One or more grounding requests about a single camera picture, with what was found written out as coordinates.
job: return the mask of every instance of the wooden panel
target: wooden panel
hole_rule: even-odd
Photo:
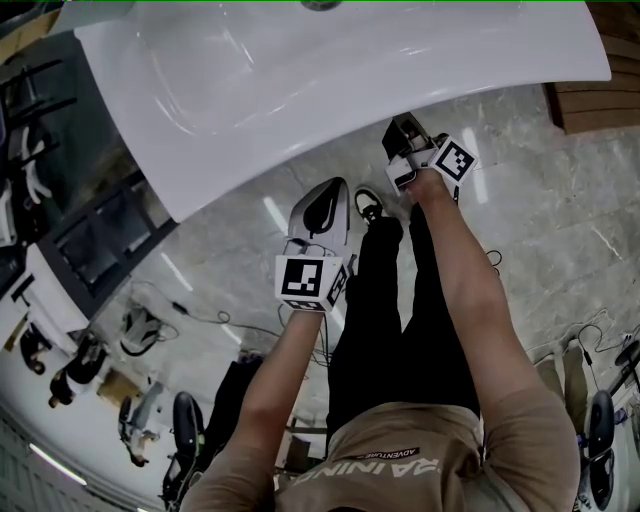
[[[601,35],[625,39],[632,43],[640,43],[640,28],[638,27],[621,23],[620,20],[614,20],[599,14],[593,15],[593,21]]]
[[[566,133],[581,133],[638,124],[640,124],[640,109],[600,110],[563,115]]]
[[[609,82],[547,84],[554,124],[567,133],[640,124],[640,12],[631,3],[587,3],[611,67]]]
[[[558,94],[563,114],[591,110],[640,108],[640,93],[616,91],[561,92]]]
[[[0,64],[23,48],[46,36],[60,15],[60,9],[31,20],[0,39]]]
[[[98,396],[105,398],[117,408],[120,408],[123,400],[128,397],[138,396],[140,389],[131,380],[113,368],[104,379],[98,389]]]
[[[625,23],[640,28],[640,17],[635,8],[625,2],[587,2],[591,15],[615,20],[617,23]]]
[[[640,75],[613,73],[609,82],[558,82],[556,91],[640,91]]]
[[[607,55],[618,55],[628,59],[640,60],[640,44],[611,36],[600,36]]]
[[[640,76],[640,61],[615,55],[607,55],[607,57],[609,58],[609,67],[612,73],[627,73]]]

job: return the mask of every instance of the t-shirt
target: t-shirt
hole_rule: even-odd
[[[273,492],[273,462],[229,445],[187,493],[181,512],[567,511],[580,474],[575,432],[546,389],[491,411],[487,458],[479,421],[457,406],[389,403],[334,434],[327,460]]]
[[[49,389],[51,390],[51,394],[60,400],[62,405],[69,405],[72,402],[72,392],[71,389],[69,389],[67,373],[65,371],[62,372],[59,379],[51,380]]]

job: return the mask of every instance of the white wall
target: white wall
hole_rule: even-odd
[[[33,429],[34,437],[46,439],[79,468],[86,469],[83,476],[90,485],[91,474],[97,475],[116,490],[139,498],[139,506],[162,509],[157,495],[169,466],[167,455],[175,451],[169,430],[161,431],[157,443],[147,443],[145,456],[150,463],[144,468],[134,466],[118,436],[118,410],[109,402],[91,392],[66,407],[48,406],[51,378],[67,358],[51,351],[42,360],[47,370],[37,376],[27,369],[19,346],[11,353],[0,352],[0,399],[16,413],[15,419],[28,430]]]

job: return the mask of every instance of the white countertop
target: white countertop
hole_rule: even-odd
[[[395,114],[527,83],[608,80],[583,3],[139,3],[76,30],[129,150],[180,222]],[[381,169],[386,162],[381,162]]]

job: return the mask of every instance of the cable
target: cable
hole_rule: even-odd
[[[593,327],[596,327],[597,329],[599,329],[602,334],[606,334],[607,332],[609,332],[609,329],[607,329],[606,331],[602,331],[602,329],[600,329],[596,324],[599,323],[600,321],[602,321],[604,318],[609,318],[609,311],[607,310],[607,308],[602,308],[601,310],[599,310],[597,313],[595,313],[591,318],[589,318],[587,321],[585,322],[577,322],[577,323],[573,323],[570,324],[569,327],[567,327],[567,330],[564,332],[564,334],[554,340],[551,341],[547,341],[546,343],[541,343],[540,345],[536,345],[535,347],[530,347],[526,350],[527,354],[529,352],[531,352],[532,350],[536,350],[542,347],[547,347],[549,345],[555,344],[555,343],[559,343],[560,341],[564,340],[567,335],[569,335],[569,333],[571,333],[573,331],[574,327],[580,326],[580,327],[585,327],[588,325],[592,325]],[[600,346],[600,344],[602,343],[602,336],[600,337],[600,339],[596,342],[596,349]],[[605,350],[609,350],[608,348],[603,349],[603,350],[595,350],[597,353],[600,352],[604,352]]]
[[[490,254],[497,254],[498,255],[498,261],[496,261],[495,263],[493,261],[491,261]],[[491,249],[490,251],[487,252],[487,258],[489,258],[489,263],[491,263],[491,266],[493,267],[493,270],[495,270],[496,274],[498,274],[498,276],[500,276],[500,270],[498,270],[498,265],[500,265],[500,263],[502,263],[502,253],[500,251],[498,251],[497,249]]]
[[[335,256],[336,255],[336,253],[334,251],[332,251],[331,249],[327,249],[326,247],[324,247],[324,246],[322,246],[320,244],[310,244],[306,240],[302,240],[301,238],[291,238],[291,237],[285,237],[284,254],[287,253],[287,249],[289,248],[289,244],[291,242],[296,243],[301,248],[303,248],[303,252],[305,252],[308,247],[320,247],[320,249],[322,249],[322,256],[327,256],[327,255]]]
[[[171,325],[169,322],[165,322],[164,320],[160,320],[160,322],[162,322],[162,327],[169,327],[171,329],[173,329],[175,331],[175,336],[173,336],[173,338],[167,338],[165,336],[158,336],[158,341],[163,342],[163,341],[173,341],[175,339],[177,339],[180,336],[180,331],[178,330],[177,327],[175,327],[174,325]]]
[[[241,328],[241,329],[248,329],[248,330],[251,330],[251,331],[262,332],[262,333],[274,336],[276,338],[280,337],[280,334],[275,333],[273,331],[270,331],[269,329],[264,329],[262,327],[257,327],[255,325],[236,324],[236,323],[231,321],[231,315],[229,313],[227,313],[226,311],[222,311],[222,310],[218,311],[217,320],[216,319],[212,319],[212,318],[201,318],[199,316],[196,316],[196,315],[192,314],[182,304],[180,304],[179,302],[176,302],[176,301],[172,300],[171,298],[169,298],[160,288],[158,288],[158,286],[155,283],[152,283],[151,281],[138,281],[138,280],[135,280],[135,281],[132,281],[131,284],[132,284],[132,286],[135,286],[136,284],[144,284],[144,285],[153,287],[171,305],[171,308],[174,311],[176,311],[177,313],[180,313],[183,316],[187,316],[187,317],[189,317],[192,320],[195,320],[197,322],[201,322],[201,323],[204,323],[204,324],[213,324],[213,325],[229,325],[231,327],[238,327],[238,328]]]
[[[584,331],[587,327],[595,327],[596,329],[598,329],[598,331],[600,331],[600,339],[602,339],[602,329],[600,329],[600,327],[598,327],[597,325],[587,324],[582,329],[580,329],[580,332],[578,332],[578,337],[576,338],[578,340],[578,343],[580,344],[580,347],[582,347],[582,353],[584,354],[585,361],[587,361],[587,364],[589,365],[591,375],[593,375],[593,383],[596,385],[596,389],[600,391],[600,386],[598,386],[598,379],[596,379],[596,373],[593,371],[593,359],[591,359],[591,355],[589,354],[587,349],[584,348],[582,340],[580,339],[582,331]]]
[[[170,297],[168,297],[155,283],[152,283],[151,281],[141,281],[141,280],[133,280],[131,281],[131,286],[132,286],[132,293],[133,293],[133,287],[136,284],[140,284],[140,285],[147,285],[150,286],[152,288],[154,288],[170,305],[171,308],[176,311],[177,313],[189,317],[192,320],[195,320],[197,322],[201,322],[201,323],[206,323],[206,324],[213,324],[213,325],[228,325],[231,327],[238,327],[240,329],[247,329],[247,330],[251,330],[251,331],[256,331],[256,332],[261,332],[261,333],[265,333],[265,334],[269,334],[275,338],[279,338],[282,333],[278,334],[275,333],[273,331],[270,331],[269,329],[265,329],[263,327],[257,327],[255,325],[248,325],[248,324],[236,324],[234,322],[231,321],[231,315],[229,313],[227,313],[226,311],[219,311],[217,314],[217,319],[211,319],[211,318],[201,318],[198,317],[196,315],[193,315],[185,306],[183,306],[182,304],[180,304],[179,302],[176,302],[174,300],[172,300]],[[284,304],[280,304],[278,306],[277,309],[277,314],[278,314],[278,320],[280,321],[280,325],[282,326],[282,328],[285,328],[285,322],[284,319],[282,318],[282,308],[284,307]],[[320,342],[321,342],[321,347],[322,349],[317,349],[314,348],[313,352],[311,354],[311,360],[316,363],[318,366],[321,366],[322,368],[328,368],[330,361],[331,361],[331,353],[329,352],[329,327],[327,326],[327,316],[323,315],[323,321],[324,321],[324,336],[322,335],[322,331],[320,331]]]

